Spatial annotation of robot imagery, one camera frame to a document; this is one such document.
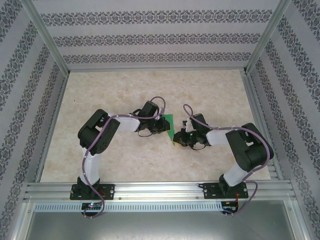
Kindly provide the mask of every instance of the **black bracket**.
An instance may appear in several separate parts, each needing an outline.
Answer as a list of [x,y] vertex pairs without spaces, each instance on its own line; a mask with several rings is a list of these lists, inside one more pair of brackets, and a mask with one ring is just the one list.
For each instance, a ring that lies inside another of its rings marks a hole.
[[[101,184],[98,181],[93,187],[102,195],[104,200],[114,199],[114,184]],[[71,187],[70,200],[100,200],[100,197],[92,191],[88,185],[84,184],[80,180],[80,177],[78,177],[77,184],[73,184]]]
[[238,194],[239,199],[247,199],[248,189],[245,182],[229,187],[228,191],[223,194],[218,182],[200,183],[199,188],[203,189],[204,199],[235,199]]

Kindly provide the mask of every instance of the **decorative pattern wall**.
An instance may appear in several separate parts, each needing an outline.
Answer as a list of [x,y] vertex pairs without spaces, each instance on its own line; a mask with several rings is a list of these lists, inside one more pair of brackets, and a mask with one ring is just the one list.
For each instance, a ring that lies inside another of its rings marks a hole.
[[65,77],[18,0],[0,3],[0,240],[33,182]]
[[245,67],[279,0],[36,0],[71,70]]
[[320,239],[320,7],[294,0],[251,73],[283,174]]

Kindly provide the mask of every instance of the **cable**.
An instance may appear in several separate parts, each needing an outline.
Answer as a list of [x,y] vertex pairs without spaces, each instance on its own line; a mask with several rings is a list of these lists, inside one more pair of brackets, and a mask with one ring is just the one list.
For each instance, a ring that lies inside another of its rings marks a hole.
[[[191,114],[187,111],[186,107],[188,107],[190,110],[191,110]],[[256,195],[256,192],[258,190],[258,183],[255,182],[255,181],[252,181],[252,180],[248,180],[246,181],[246,179],[248,179],[253,173],[255,173],[256,171],[260,170],[260,169],[263,169],[267,164],[268,162],[270,161],[270,150],[269,150],[269,147],[266,143],[266,141],[261,137],[259,136],[259,134],[257,134],[256,132],[250,130],[250,129],[247,129],[247,128],[244,128],[244,127],[240,127],[240,126],[231,126],[231,127],[212,127],[212,126],[209,126],[199,120],[197,120],[193,114],[194,114],[194,111],[192,109],[192,107],[188,104],[184,104],[183,105],[183,110],[186,112],[186,114],[191,118],[193,119],[194,121],[196,121],[198,124],[201,124],[202,126],[205,126],[211,130],[242,130],[242,131],[245,131],[245,132],[248,132],[250,134],[252,134],[253,136],[255,136],[257,139],[259,139],[261,141],[261,143],[263,144],[264,148],[265,148],[265,151],[266,151],[266,161],[264,162],[264,164],[262,164],[261,166],[253,169],[251,172],[249,172],[243,179],[242,181],[245,182],[245,183],[252,183],[252,184],[255,184],[255,190],[253,192],[253,194],[251,195],[251,197],[249,198],[249,200],[243,205],[242,208],[240,208],[237,212],[235,213],[232,213],[228,210],[224,210],[225,212],[229,213],[229,214],[232,214],[232,215],[237,215],[239,213],[241,213],[243,211],[243,209],[245,209],[247,207],[247,205],[251,202],[251,200],[254,198],[254,196]]]
[[203,148],[195,149],[195,148],[193,148],[192,146],[190,146],[190,148],[191,148],[192,150],[195,150],[195,151],[202,150],[202,149],[204,149],[205,147],[206,147],[206,146],[204,146]]
[[[191,114],[187,111],[186,107],[188,107],[190,110],[191,110]],[[229,126],[229,127],[212,127],[212,126],[209,126],[201,121],[199,121],[198,119],[196,119],[192,114],[193,114],[193,109],[191,108],[190,105],[188,104],[184,104],[183,105],[183,109],[184,111],[186,112],[186,114],[191,118],[193,119],[194,121],[196,121],[198,124],[201,124],[202,126],[205,126],[211,130],[242,130],[242,131],[245,131],[245,132],[248,132],[250,134],[252,134],[253,136],[255,136],[257,139],[259,139],[261,141],[261,143],[263,144],[265,150],[266,150],[266,161],[264,162],[264,164],[262,164],[261,166],[253,169],[248,175],[246,175],[242,181],[245,181],[247,178],[249,178],[253,173],[255,173],[256,171],[260,170],[260,169],[263,169],[267,164],[268,162],[270,161],[270,151],[269,151],[269,147],[266,143],[266,141],[261,137],[259,136],[259,134],[255,133],[254,131],[250,130],[250,129],[247,129],[247,128],[244,128],[244,127],[240,127],[240,126]]]
[[238,192],[235,193],[235,202],[236,202],[236,208],[238,208],[239,207],[239,193]]
[[152,132],[151,132],[151,134],[146,135],[146,136],[140,135],[140,134],[139,134],[140,132],[141,132],[141,131],[138,131],[138,136],[141,137],[141,138],[148,138],[148,137],[152,136]]
[[98,212],[96,215],[94,216],[87,216],[86,215],[86,211],[88,208],[86,208],[84,211],[83,211],[83,215],[84,217],[87,219],[94,219],[98,216],[100,216],[103,211],[105,210],[105,200],[104,200],[104,197],[90,184],[88,178],[87,178],[87,174],[86,174],[86,170],[85,170],[85,163],[86,163],[86,159],[90,153],[90,150],[94,147],[94,145],[98,142],[98,140],[100,139],[102,133],[104,132],[104,130],[106,129],[107,125],[110,123],[110,121],[114,118],[117,118],[117,117],[125,117],[125,118],[133,118],[133,119],[155,119],[156,117],[160,116],[160,115],[163,115],[165,113],[165,109],[166,109],[166,101],[163,97],[161,96],[155,96],[153,98],[151,98],[151,102],[154,100],[154,99],[161,99],[163,101],[163,108],[162,110],[157,114],[157,115],[154,115],[154,116],[148,116],[148,117],[141,117],[141,116],[133,116],[133,115],[126,115],[126,114],[119,114],[119,115],[112,115],[111,117],[108,118],[108,120],[106,121],[106,123],[103,125],[101,131],[99,132],[99,134],[96,136],[96,138],[94,139],[94,141],[91,143],[91,145],[88,147],[88,149],[86,150],[85,154],[84,154],[84,157],[83,157],[83,160],[82,160],[82,173],[83,173],[83,177],[87,183],[87,185],[92,189],[92,191],[98,195],[98,197],[101,199],[101,203],[102,203],[102,208],[101,208],[101,211]]

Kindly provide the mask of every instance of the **marble floor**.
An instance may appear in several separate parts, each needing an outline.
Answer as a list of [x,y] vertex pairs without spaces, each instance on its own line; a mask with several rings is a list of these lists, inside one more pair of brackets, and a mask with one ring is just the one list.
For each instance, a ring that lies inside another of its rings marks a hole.
[[[97,109],[128,114],[154,96],[166,100],[165,113],[173,114],[176,132],[187,119],[184,103],[213,127],[254,122],[238,70],[71,73],[41,182],[77,180],[83,158],[77,133]],[[119,132],[102,155],[99,173],[102,182],[214,181],[234,163],[229,146],[194,151],[174,146],[167,133],[145,138]],[[270,179],[268,168],[251,179]]]

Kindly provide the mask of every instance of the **green card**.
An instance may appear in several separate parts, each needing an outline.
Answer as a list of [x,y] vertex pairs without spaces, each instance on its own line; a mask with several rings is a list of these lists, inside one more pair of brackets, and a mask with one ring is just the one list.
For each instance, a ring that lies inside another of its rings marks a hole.
[[167,133],[171,139],[171,142],[173,143],[173,145],[175,145],[175,143],[173,142],[174,135],[175,135],[174,115],[173,114],[164,114],[164,115],[162,115],[162,117],[170,123],[170,130],[167,131]]

